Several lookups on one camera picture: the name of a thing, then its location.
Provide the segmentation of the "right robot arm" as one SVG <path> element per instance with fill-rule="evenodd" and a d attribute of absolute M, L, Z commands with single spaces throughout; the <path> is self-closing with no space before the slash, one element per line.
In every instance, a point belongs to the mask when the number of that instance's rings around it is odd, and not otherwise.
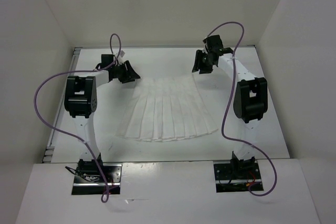
<path fill-rule="evenodd" d="M 248 165 L 243 160 L 255 156 L 256 129 L 268 110 L 268 88 L 264 77 L 256 77 L 238 59 L 229 55 L 218 56 L 217 66 L 232 79 L 229 101 L 222 121 L 221 134 L 237 143 L 233 157 L 239 160 L 230 165 L 230 172 L 235 178 L 243 178 L 248 173 Z M 224 132 L 228 111 L 233 108 L 239 119 L 238 136 L 229 137 Z"/>

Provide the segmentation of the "white pleated skirt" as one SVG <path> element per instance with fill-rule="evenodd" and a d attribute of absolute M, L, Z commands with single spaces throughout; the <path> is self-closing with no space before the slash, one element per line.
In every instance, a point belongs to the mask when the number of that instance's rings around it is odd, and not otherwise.
<path fill-rule="evenodd" d="M 194 77 L 188 74 L 136 82 L 116 135 L 135 141 L 168 142 L 217 130 Z"/>

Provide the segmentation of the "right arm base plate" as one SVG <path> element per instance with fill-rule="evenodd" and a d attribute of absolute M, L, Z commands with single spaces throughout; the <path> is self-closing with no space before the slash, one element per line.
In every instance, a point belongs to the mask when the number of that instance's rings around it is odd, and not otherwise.
<path fill-rule="evenodd" d="M 257 163 L 251 170 L 235 174 L 228 162 L 214 163 L 213 168 L 217 193 L 244 192 L 248 191 L 250 185 L 252 185 L 252 191 L 264 190 Z"/>

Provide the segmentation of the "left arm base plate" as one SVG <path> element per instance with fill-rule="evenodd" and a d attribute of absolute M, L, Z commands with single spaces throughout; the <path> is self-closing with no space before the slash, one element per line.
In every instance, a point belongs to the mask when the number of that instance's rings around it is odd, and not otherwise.
<path fill-rule="evenodd" d="M 99 172 L 79 172 L 66 166 L 66 169 L 74 175 L 72 195 L 101 195 L 106 190 L 106 184 Z M 105 163 L 103 172 L 108 182 L 109 194 L 119 195 L 121 190 L 122 164 Z"/>

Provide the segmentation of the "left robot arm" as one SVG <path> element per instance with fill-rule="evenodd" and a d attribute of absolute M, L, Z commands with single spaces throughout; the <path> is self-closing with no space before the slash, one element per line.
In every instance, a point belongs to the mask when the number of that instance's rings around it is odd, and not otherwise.
<path fill-rule="evenodd" d="M 78 76 L 69 76 L 66 81 L 65 110 L 74 120 L 76 138 L 85 145 L 78 165 L 80 169 L 86 170 L 86 176 L 93 182 L 102 180 L 105 171 L 93 122 L 98 107 L 97 89 L 114 79 L 128 83 L 140 79 L 140 76 L 127 60 L 105 70 L 85 71 Z"/>

